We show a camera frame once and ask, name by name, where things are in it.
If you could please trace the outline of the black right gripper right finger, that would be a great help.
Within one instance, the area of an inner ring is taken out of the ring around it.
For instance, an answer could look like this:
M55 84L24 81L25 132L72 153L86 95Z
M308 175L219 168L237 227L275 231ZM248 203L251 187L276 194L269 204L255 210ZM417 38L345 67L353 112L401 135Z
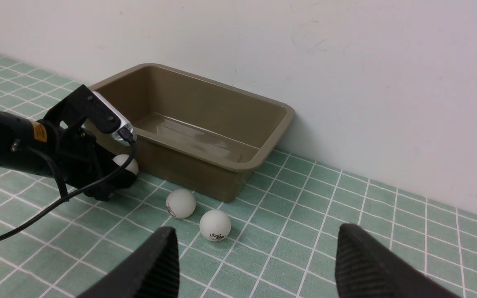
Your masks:
M340 298L456 298L354 223L337 236L335 282Z

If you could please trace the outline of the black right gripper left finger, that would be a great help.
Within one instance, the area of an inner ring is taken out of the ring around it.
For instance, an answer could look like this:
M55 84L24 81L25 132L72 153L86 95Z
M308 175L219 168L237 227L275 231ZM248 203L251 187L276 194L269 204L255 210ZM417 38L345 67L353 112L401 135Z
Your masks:
M180 288L178 239L172 227L158 228L80 298L177 298Z

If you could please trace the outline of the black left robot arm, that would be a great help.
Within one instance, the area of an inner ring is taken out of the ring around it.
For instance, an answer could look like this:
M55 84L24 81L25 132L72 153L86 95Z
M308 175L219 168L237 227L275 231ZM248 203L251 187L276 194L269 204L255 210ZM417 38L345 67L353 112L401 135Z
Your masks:
M57 104L40 120L0 111L0 168L60 179L100 201L133 186L137 174L120 170L114 154L82 127L84 118L68 120L62 108Z

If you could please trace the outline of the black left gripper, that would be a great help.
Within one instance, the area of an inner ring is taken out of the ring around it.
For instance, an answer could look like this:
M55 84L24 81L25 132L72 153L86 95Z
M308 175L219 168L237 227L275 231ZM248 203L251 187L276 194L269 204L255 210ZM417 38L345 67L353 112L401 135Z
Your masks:
M61 171L65 183L82 188L114 172L113 154L96 142L95 135L83 128L84 120L61 127L58 122L38 120L47 132L47 143L38 143L43 152ZM137 174L123 169L109 181L85 191L85 196L107 202L120 189L130 188Z

